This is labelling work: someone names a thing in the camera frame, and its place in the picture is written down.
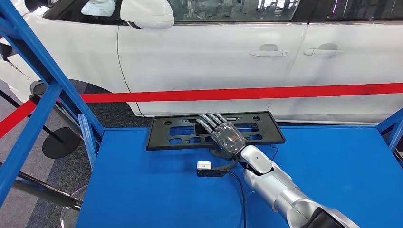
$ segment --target car body panel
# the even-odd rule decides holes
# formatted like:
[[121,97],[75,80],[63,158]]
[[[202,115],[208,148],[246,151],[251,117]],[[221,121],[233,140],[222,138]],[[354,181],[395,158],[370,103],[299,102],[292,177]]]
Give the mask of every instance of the car body panel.
[[[403,25],[375,23],[311,23],[283,86],[320,86],[402,82]],[[309,56],[323,44],[334,56]],[[359,95],[288,98],[270,103],[279,119],[311,122],[378,123],[403,106],[403,95]]]
[[[120,26],[119,59],[132,92],[276,87],[289,73],[306,28],[303,23],[175,25],[166,30]],[[144,115],[154,116],[266,111],[269,103],[255,99],[138,105]]]
[[4,60],[0,60],[0,80],[7,83],[12,92],[22,102],[26,102],[29,95],[31,95],[29,86],[33,80]]
[[[118,26],[51,21],[32,13],[24,19],[69,79],[112,93],[129,92],[117,54]],[[29,78],[39,80],[20,55],[8,60]],[[129,105],[135,114],[141,114],[136,103]]]

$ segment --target side mirror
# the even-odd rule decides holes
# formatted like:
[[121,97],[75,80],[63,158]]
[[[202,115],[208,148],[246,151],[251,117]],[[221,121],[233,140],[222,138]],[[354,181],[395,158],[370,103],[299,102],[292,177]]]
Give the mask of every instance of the side mirror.
[[120,19],[144,29],[169,29],[175,22],[166,0],[123,0]]

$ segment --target robot finger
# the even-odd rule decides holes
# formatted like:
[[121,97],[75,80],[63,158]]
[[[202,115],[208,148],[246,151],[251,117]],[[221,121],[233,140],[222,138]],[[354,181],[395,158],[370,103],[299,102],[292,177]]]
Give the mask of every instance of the robot finger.
[[216,123],[213,120],[211,120],[208,116],[206,116],[205,114],[199,114],[199,116],[201,118],[203,118],[206,121],[206,123],[210,124],[210,126],[212,126],[213,129],[215,129],[215,127],[217,127]]
[[213,113],[206,113],[207,115],[209,115],[218,125],[222,124],[222,121]]
[[218,116],[218,118],[223,122],[226,123],[227,119],[225,119],[220,113],[214,113],[216,116]]
[[201,124],[203,127],[204,127],[204,129],[206,129],[206,131],[210,134],[213,130],[212,130],[212,128],[210,127],[210,126],[208,126],[208,124],[206,124],[203,120],[201,120],[201,119],[196,119],[196,121],[199,123],[199,124]]

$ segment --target white car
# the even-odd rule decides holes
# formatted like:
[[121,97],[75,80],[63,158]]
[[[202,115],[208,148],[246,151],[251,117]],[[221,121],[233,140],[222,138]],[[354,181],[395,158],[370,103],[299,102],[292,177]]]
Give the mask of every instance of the white car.
[[[12,2],[69,79],[112,93],[403,81],[402,1]],[[39,77],[8,52],[0,79],[24,101]],[[128,104],[140,116],[269,110],[278,121],[373,124],[403,95]]]

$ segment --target transparent robotic hand cover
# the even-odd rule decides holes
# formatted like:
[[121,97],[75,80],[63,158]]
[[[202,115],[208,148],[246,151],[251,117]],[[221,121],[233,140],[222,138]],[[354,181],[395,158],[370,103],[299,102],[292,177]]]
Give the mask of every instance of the transparent robotic hand cover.
[[222,155],[225,158],[233,158],[245,147],[245,138],[231,122],[217,126],[211,133],[211,137],[222,149]]

